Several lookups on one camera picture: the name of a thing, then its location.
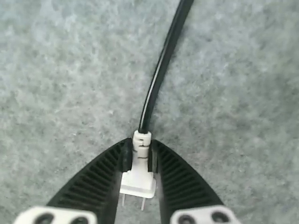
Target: metal prong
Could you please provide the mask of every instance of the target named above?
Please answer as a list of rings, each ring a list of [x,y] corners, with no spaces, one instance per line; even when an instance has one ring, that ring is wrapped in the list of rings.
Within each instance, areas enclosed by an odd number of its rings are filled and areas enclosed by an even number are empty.
[[[122,201],[121,201],[121,205],[124,206],[125,205],[125,194],[122,194]]]
[[[142,199],[141,211],[144,210],[144,204],[145,204],[145,197]]]

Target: black cable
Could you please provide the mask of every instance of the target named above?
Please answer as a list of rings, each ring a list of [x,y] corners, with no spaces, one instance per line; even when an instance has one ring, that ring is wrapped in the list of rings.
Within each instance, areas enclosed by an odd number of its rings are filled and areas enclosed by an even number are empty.
[[[151,84],[149,86],[148,94],[143,105],[138,128],[139,133],[146,134],[149,130],[150,118],[154,109],[160,86],[163,82],[169,61],[171,59],[171,55],[177,45],[178,38],[181,34],[184,22],[190,11],[193,1],[194,0],[181,0],[173,17],[171,26],[164,42],[163,49],[156,65],[153,79],[151,80]]]

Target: white plug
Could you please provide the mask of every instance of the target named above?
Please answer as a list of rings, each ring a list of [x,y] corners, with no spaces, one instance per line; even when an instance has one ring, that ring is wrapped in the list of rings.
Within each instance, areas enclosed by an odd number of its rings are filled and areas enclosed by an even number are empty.
[[[133,162],[132,169],[122,174],[120,193],[123,194],[122,205],[125,195],[142,197],[141,210],[144,209],[145,199],[153,198],[156,191],[154,173],[148,172],[148,156],[151,141],[151,133],[134,132],[133,136]]]

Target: screw hole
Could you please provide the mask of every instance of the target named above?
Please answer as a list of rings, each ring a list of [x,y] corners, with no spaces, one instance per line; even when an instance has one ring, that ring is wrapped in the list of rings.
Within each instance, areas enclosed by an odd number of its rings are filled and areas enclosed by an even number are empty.
[[[178,218],[179,224],[196,224],[194,218],[189,215],[182,215]]]
[[[36,221],[35,224],[50,224],[52,220],[54,219],[54,216],[50,213],[45,213],[40,215]]]
[[[222,213],[222,212],[214,212],[212,214],[212,219],[214,222],[216,223],[228,223],[229,222],[229,218],[226,214]]]
[[[88,220],[85,217],[78,217],[74,219],[71,224],[88,224]]]

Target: gray carpet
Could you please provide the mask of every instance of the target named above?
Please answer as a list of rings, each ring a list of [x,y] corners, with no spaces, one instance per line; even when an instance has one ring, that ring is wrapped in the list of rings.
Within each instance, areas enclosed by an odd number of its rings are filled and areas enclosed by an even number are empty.
[[[178,0],[0,1],[0,220],[137,128]],[[299,1],[195,0],[154,137],[244,223],[299,220]],[[158,224],[127,197],[117,224]]]

